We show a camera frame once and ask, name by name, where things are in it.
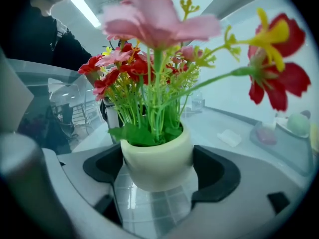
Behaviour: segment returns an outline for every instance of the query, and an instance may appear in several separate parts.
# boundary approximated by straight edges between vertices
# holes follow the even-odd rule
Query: fluorescent light
[[[71,0],[71,2],[83,13],[83,15],[91,22],[94,27],[99,27],[101,23],[94,15],[84,0]]]

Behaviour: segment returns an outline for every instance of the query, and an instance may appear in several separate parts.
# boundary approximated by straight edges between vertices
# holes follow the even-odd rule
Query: pot rim
[[[164,144],[161,144],[161,145],[156,145],[156,146],[149,146],[149,147],[138,147],[138,146],[134,146],[134,145],[131,145],[129,144],[128,141],[126,140],[121,140],[121,146],[122,144],[124,145],[127,145],[130,147],[130,149],[134,150],[134,149],[138,149],[139,151],[141,150],[145,150],[145,151],[152,151],[153,149],[156,149],[156,148],[159,148],[159,147],[162,147],[162,148],[171,148],[173,146],[175,146],[175,143],[180,141],[181,138],[187,138],[189,136],[189,130],[188,128],[185,126],[184,123],[182,123],[180,121],[181,125],[183,126],[183,132],[180,134],[179,137],[175,138],[173,141],[169,141],[169,142],[166,142]]]

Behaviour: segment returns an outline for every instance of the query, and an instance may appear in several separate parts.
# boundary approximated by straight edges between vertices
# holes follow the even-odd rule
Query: white flower pot
[[[178,187],[187,179],[193,166],[193,145],[185,125],[178,138],[163,145],[136,147],[121,140],[121,148],[133,182],[145,191],[159,192]]]

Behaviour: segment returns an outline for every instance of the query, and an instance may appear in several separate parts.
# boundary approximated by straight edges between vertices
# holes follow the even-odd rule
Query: neck
[[[54,3],[50,0],[30,0],[32,7],[37,7],[41,10],[43,16],[51,16],[51,10]]]

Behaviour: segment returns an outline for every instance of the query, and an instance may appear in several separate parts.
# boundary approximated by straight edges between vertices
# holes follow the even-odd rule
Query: potted plant
[[[180,117],[180,99],[207,84],[226,77],[250,77],[249,95],[259,104],[268,94],[272,107],[285,111],[286,91],[301,96],[311,84],[306,72],[283,57],[295,53],[305,41],[305,32],[284,13],[268,22],[257,9],[261,24],[256,35],[237,40],[224,32],[224,44],[200,49],[184,43],[221,34],[213,15],[193,18],[199,10],[192,0],[181,0],[184,18],[180,20],[171,0],[123,0],[105,8],[103,32],[108,39],[121,40],[121,46],[98,55],[83,65],[80,73],[95,75],[96,99],[114,103],[123,127],[109,129],[121,141],[125,162],[134,183],[147,191],[163,191],[182,183],[192,167],[190,131]],[[136,38],[137,45],[126,41]],[[147,46],[142,52],[139,43]],[[201,67],[214,68],[215,53],[226,49],[239,60],[240,45],[249,45],[250,64],[196,84]],[[98,70],[114,67],[102,77]]]

